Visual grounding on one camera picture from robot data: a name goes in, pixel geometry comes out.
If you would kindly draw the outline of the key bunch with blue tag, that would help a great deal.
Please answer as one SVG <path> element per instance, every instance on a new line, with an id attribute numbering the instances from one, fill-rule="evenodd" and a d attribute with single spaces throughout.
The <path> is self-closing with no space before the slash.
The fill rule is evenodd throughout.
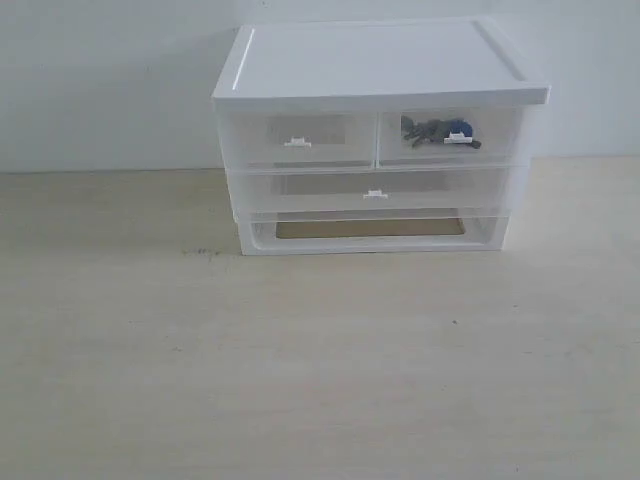
<path id="1" fill-rule="evenodd" d="M 402 115 L 400 126 L 403 140 L 409 142 L 413 149 L 427 144 L 463 145 L 473 149 L 482 147 L 482 142 L 474 136 L 471 124 L 461 118 L 417 122 Z"/>

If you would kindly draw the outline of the white plastic drawer cabinet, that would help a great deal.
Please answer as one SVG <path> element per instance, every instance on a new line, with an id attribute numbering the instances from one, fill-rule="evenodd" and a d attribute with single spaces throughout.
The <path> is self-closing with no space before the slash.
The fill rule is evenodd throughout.
<path id="1" fill-rule="evenodd" d="M 212 94 L 226 114 L 375 114 L 369 165 L 241 170 L 295 174 L 521 166 L 528 175 L 509 208 L 382 209 L 232 214 L 246 255 L 498 251 L 530 171 L 531 146 L 550 84 L 488 18 L 289 23 L 241 27 Z M 506 163 L 378 164 L 383 113 L 514 107 L 523 116 Z"/>

